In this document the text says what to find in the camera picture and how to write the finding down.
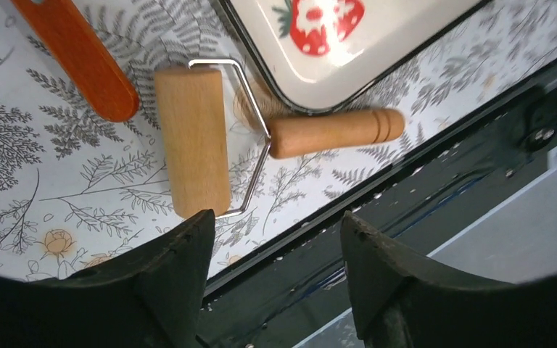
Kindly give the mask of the floral patterned tablecloth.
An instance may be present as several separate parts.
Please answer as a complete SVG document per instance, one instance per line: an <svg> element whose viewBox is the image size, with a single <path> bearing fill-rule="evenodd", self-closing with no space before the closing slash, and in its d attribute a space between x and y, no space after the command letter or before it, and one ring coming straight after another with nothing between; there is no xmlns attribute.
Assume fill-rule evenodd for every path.
<svg viewBox="0 0 557 348"><path fill-rule="evenodd" d="M136 87L126 123L101 119L8 1L0 1L0 275L66 278L180 223L154 100L154 72L196 54L245 68L266 117L268 91L217 1L78 1ZM266 162L249 209L221 220L210 275L274 240L403 159L557 57L557 1L491 1L380 80L352 108L394 107L404 134Z"/></svg>

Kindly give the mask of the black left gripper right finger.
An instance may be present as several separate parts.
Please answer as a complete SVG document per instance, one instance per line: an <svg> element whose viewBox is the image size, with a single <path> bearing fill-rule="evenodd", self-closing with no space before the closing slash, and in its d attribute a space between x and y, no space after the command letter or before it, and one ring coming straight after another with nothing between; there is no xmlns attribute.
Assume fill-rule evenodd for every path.
<svg viewBox="0 0 557 348"><path fill-rule="evenodd" d="M557 347L557 274L512 284L444 265L351 212L340 229L367 347Z"/></svg>

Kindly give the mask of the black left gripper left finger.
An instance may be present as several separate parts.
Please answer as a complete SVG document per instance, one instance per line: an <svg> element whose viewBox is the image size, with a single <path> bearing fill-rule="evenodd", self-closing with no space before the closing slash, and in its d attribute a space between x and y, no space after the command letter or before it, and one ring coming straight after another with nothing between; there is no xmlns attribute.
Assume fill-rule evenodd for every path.
<svg viewBox="0 0 557 348"><path fill-rule="evenodd" d="M0 347L194 347L214 238L203 210L62 280L0 276Z"/></svg>

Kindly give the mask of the square strawberry ceramic plate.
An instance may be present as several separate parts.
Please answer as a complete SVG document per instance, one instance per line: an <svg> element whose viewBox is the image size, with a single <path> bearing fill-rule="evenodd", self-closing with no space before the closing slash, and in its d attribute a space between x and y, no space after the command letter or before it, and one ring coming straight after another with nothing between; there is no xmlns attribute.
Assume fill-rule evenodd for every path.
<svg viewBox="0 0 557 348"><path fill-rule="evenodd" d="M219 1L269 87L298 112L334 111L483 6L464 0Z"/></svg>

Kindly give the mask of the wooden dough roller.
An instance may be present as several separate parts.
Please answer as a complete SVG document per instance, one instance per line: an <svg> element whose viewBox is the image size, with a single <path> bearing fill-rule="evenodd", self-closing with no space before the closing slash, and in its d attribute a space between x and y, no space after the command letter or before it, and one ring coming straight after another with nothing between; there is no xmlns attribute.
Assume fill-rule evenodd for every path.
<svg viewBox="0 0 557 348"><path fill-rule="evenodd" d="M240 207L231 208L223 78L231 67L264 137ZM191 59L182 67L157 71L154 88L165 146L173 209L182 218L213 210L217 218L247 211L269 157L386 143L401 137L405 118L396 109L364 109L323 117L286 117L267 123L242 65L231 58Z"/></svg>

